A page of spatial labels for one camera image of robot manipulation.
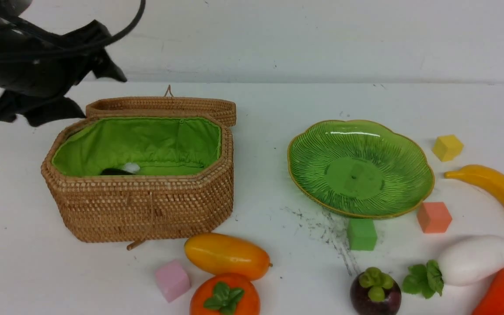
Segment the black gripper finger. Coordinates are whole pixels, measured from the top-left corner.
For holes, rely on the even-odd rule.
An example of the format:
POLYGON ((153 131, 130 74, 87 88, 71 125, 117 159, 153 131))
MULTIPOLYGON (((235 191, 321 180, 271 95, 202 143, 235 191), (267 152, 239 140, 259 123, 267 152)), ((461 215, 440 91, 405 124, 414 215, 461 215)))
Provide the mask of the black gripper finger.
POLYGON ((24 116, 32 127, 56 120, 86 118, 82 108, 65 96, 42 98, 4 91, 0 96, 0 121, 13 123, 18 115, 24 116))

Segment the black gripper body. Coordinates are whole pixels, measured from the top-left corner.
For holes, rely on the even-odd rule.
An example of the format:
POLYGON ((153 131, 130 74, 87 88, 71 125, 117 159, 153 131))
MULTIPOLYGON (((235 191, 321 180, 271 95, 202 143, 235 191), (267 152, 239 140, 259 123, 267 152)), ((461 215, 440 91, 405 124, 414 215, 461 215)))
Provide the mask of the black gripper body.
POLYGON ((112 44, 94 20, 56 34, 20 17, 26 4, 0 4, 0 88, 26 96, 64 96, 91 71, 94 52, 112 44))

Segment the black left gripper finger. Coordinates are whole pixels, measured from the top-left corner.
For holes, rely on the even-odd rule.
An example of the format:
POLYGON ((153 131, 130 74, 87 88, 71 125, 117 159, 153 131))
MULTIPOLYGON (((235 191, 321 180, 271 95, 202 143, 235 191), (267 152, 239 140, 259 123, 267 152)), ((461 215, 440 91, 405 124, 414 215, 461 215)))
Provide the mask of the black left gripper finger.
POLYGON ((112 61, 105 49, 92 54, 91 71, 97 79, 110 78, 123 83, 128 81, 124 72, 112 61))

